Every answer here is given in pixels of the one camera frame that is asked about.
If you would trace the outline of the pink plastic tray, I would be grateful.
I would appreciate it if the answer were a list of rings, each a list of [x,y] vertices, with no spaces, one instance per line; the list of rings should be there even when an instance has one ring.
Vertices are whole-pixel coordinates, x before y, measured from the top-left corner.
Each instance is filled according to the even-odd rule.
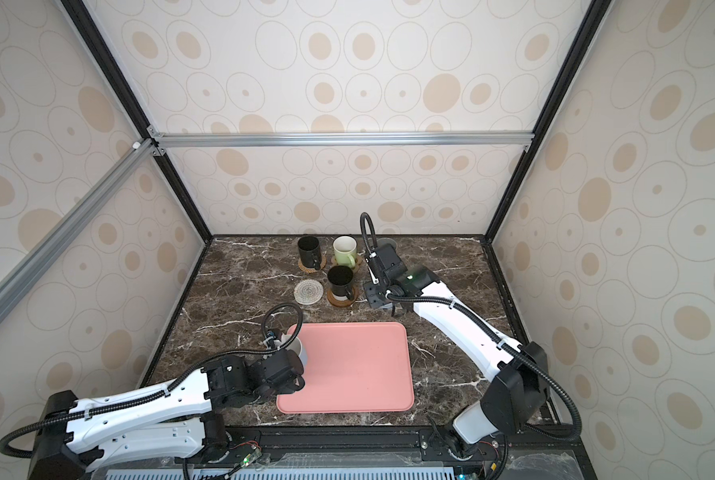
[[[409,342],[397,322],[307,323],[304,387],[277,397],[284,414],[405,412],[415,404]]]

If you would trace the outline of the black corner frame post right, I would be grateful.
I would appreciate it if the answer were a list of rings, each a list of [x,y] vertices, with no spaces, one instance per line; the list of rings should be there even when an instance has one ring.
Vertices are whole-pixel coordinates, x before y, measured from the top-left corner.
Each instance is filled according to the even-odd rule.
[[[539,118],[537,118],[537,124],[533,128],[533,140],[531,140],[531,145],[527,147],[527,150],[521,154],[519,162],[517,162],[517,167],[507,183],[507,189],[503,192],[501,196],[501,201],[497,205],[497,210],[495,210],[495,216],[489,224],[489,229],[483,235],[483,247],[491,246],[501,225],[505,222],[507,214],[509,214],[509,209],[513,206],[515,198],[517,198],[517,193],[521,190],[521,185],[523,181],[527,178],[529,170],[531,170],[531,165],[533,165],[533,160],[539,154],[539,149],[549,133],[549,129],[553,126],[553,121],[561,109],[561,104],[575,80],[575,76],[579,73],[581,69],[581,64],[587,56],[587,51],[591,48],[593,40],[595,40],[595,35],[599,32],[601,24],[605,21],[605,16],[609,13],[609,8],[611,8],[613,2],[611,0],[593,0],[589,3],[589,8],[587,8],[587,13],[579,25],[579,30],[577,34],[573,37],[573,42],[571,42],[571,47],[569,47],[569,52],[561,64],[561,69],[559,69],[559,74],[555,78],[555,83],[549,89],[549,96],[543,104],[543,109],[539,113]]]

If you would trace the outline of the small brown wooden coaster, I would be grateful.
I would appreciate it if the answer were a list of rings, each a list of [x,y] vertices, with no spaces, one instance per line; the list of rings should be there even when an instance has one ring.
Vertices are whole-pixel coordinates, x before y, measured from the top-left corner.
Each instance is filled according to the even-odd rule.
[[[326,294],[327,301],[334,307],[345,308],[351,306],[355,300],[346,296],[337,296],[332,291],[328,290]]]

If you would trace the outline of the black corner frame post left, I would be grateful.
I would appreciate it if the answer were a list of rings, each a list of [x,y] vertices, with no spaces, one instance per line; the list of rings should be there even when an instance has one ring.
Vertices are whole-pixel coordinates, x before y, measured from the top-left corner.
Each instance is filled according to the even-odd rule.
[[[58,4],[67,14],[70,23],[76,29],[80,39],[88,49],[92,59],[100,69],[103,77],[111,87],[117,101],[122,106],[128,119],[139,136],[151,140],[157,148],[154,160],[163,174],[166,182],[175,194],[180,206],[186,213],[192,226],[204,244],[209,244],[213,238],[202,215],[198,212],[195,202],[187,192],[184,182],[176,171],[173,162],[168,157],[163,147],[155,139],[153,129],[140,102],[136,98],[131,85],[125,78],[120,66],[106,41],[102,37],[91,12],[83,1],[61,0]]]

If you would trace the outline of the black mug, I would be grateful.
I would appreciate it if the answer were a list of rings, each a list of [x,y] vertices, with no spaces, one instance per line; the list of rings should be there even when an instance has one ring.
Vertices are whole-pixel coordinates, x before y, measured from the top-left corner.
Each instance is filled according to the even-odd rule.
[[[299,259],[309,268],[317,268],[321,262],[322,254],[320,242],[316,236],[305,235],[297,241]]]
[[[354,272],[348,266],[333,266],[327,272],[329,298],[335,302],[353,302],[357,296],[354,289]]]

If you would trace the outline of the black corner frame post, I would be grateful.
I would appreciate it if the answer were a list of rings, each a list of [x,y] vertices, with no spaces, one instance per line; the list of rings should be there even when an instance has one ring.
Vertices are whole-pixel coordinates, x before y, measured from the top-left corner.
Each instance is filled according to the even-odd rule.
[[[533,165],[533,160],[539,154],[539,149],[549,133],[549,129],[553,126],[553,121],[561,109],[561,104],[575,80],[575,76],[579,73],[581,69],[581,64],[587,56],[587,51],[591,48],[593,40],[595,40],[595,35],[599,32],[601,24],[605,21],[605,16],[609,13],[609,8],[611,8],[613,2],[611,0],[593,0],[589,3],[589,8],[587,8],[587,13],[579,25],[579,30],[577,34],[573,37],[573,42],[571,42],[571,47],[569,47],[569,52],[561,64],[561,69],[559,69],[559,74],[555,78],[555,83],[549,89],[549,96],[543,104],[543,109],[539,113],[539,118],[537,118],[537,124],[533,128],[533,140],[531,140],[531,145],[527,147],[527,150],[521,154],[519,162],[517,162],[517,167],[507,183],[507,189],[503,192],[501,196],[501,201],[497,205],[497,210],[495,210],[495,216],[489,224],[489,229],[483,235],[483,247],[491,246],[501,225],[505,222],[507,214],[509,214],[509,209],[513,206],[515,198],[517,198],[517,193],[521,190],[521,185],[523,181],[527,178],[529,170],[531,170],[531,165]]]
[[[92,59],[100,69],[103,77],[111,87],[117,101],[122,106],[128,119],[139,136],[151,140],[157,148],[154,160],[163,174],[166,182],[175,194],[180,206],[186,213],[192,226],[204,244],[209,244],[213,238],[202,215],[198,212],[195,202],[187,192],[184,182],[176,171],[173,162],[168,157],[163,147],[155,139],[153,129],[140,102],[136,98],[131,85],[125,78],[120,66],[106,41],[102,37],[91,12],[83,1],[61,0],[58,4],[67,14],[70,23],[76,29],[80,39],[88,49]]]

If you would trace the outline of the diagonal aluminium rail left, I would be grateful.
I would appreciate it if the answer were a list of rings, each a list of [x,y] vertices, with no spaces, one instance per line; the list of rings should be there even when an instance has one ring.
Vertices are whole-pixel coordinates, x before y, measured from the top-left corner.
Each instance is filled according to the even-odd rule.
[[[153,151],[151,139],[139,140],[0,282],[0,324]]]

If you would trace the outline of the grey mug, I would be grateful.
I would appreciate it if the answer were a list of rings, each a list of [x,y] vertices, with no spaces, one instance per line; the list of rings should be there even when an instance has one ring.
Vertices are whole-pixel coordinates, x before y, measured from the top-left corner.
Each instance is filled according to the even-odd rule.
[[[393,249],[397,249],[397,242],[391,238],[379,238],[377,239],[377,246],[391,246]]]

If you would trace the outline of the woven rattan coaster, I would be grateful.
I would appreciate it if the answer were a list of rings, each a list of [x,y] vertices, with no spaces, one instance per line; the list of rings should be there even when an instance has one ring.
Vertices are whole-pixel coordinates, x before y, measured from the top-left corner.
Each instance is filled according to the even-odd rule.
[[[327,260],[323,258],[321,259],[321,262],[317,265],[317,268],[309,268],[303,264],[301,259],[298,260],[298,268],[306,274],[315,274],[316,272],[321,272],[324,270],[326,264]]]

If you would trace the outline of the white grey round coaster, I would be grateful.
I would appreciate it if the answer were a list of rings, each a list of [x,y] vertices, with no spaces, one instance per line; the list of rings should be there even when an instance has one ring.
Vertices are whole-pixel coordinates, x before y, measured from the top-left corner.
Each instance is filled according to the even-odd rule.
[[[321,300],[324,293],[323,285],[312,279],[298,282],[293,290],[294,300],[304,306],[313,305]]]

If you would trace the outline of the cork paw print coaster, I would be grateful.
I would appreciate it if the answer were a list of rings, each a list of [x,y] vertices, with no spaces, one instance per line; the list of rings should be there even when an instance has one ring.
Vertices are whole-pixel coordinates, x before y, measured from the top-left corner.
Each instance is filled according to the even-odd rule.
[[[347,267],[349,268],[353,273],[356,273],[361,269],[361,265],[363,265],[363,258],[361,257],[351,257],[349,255],[344,256],[344,257],[337,257],[336,255],[331,258],[330,264],[333,267],[336,266],[342,266],[342,267]]]

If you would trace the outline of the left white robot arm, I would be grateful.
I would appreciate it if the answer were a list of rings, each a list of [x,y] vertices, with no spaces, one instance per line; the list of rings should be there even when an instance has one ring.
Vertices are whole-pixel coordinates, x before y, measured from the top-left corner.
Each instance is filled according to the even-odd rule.
[[[25,458],[30,479],[78,479],[103,467],[172,456],[221,462],[232,448],[223,411],[303,390],[305,359],[265,351],[255,362],[217,354],[177,378],[123,394],[51,396],[39,421],[0,440],[0,454]]]

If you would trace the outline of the green mug white inside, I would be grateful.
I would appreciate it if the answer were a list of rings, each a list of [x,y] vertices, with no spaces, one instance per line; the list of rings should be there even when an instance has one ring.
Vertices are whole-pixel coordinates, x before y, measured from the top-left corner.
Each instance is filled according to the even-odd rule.
[[[351,236],[339,236],[332,244],[334,264],[354,269],[359,263],[357,242]]]

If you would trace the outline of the blue mug white inside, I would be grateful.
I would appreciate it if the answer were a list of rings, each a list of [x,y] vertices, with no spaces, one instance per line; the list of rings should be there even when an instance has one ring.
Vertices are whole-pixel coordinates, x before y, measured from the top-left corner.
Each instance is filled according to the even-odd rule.
[[[274,340],[273,344],[275,347],[280,347],[282,344],[285,344],[285,342],[287,342],[288,340],[291,340],[291,338],[292,338],[291,335],[284,334],[283,336],[281,336],[281,338],[279,338],[279,340]],[[294,352],[298,356],[302,365],[306,366],[308,357],[307,357],[306,350],[305,350],[300,339],[296,338],[295,340],[293,340],[293,342],[291,342],[291,344],[289,344],[289,346],[287,346],[286,349],[291,352]]]

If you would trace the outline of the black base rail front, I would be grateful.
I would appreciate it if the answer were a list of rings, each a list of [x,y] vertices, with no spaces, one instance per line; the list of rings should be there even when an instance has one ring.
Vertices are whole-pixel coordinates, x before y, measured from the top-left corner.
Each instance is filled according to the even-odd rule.
[[[137,458],[129,437],[113,441],[115,458],[93,479],[593,479],[579,442],[525,432],[493,434],[455,450],[441,430],[411,426],[229,427],[213,455],[156,450]]]

